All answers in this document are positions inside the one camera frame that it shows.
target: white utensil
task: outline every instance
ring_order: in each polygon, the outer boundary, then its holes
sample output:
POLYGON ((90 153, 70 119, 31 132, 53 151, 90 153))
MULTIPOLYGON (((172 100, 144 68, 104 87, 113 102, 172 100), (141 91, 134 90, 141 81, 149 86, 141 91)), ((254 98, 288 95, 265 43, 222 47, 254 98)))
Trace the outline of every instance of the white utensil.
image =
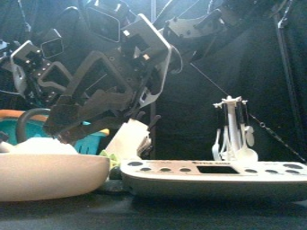
POLYGON ((238 161, 256 162, 257 153, 245 145, 244 124, 241 124, 241 142, 241 148, 236 151, 236 159, 238 161))
POLYGON ((214 161, 221 161, 221 158, 218 155, 218 135, 220 135, 220 129, 217 128, 216 142, 214 142, 214 145, 212 146, 212 155, 213 155, 214 161))

